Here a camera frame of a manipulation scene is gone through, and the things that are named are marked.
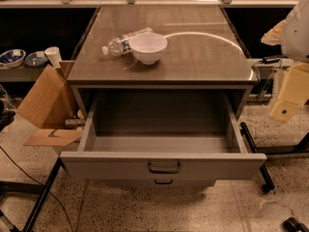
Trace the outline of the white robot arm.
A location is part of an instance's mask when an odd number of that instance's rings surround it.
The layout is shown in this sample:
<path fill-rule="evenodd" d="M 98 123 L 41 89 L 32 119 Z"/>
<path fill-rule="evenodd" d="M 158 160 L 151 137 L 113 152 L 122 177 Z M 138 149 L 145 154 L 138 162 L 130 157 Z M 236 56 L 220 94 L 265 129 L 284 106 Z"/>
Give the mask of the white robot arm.
<path fill-rule="evenodd" d="M 265 33 L 261 42 L 281 45 L 281 52 L 295 62 L 284 71 L 284 78 L 269 112 L 286 123 L 309 100 L 309 0 L 300 0 L 287 17 Z"/>

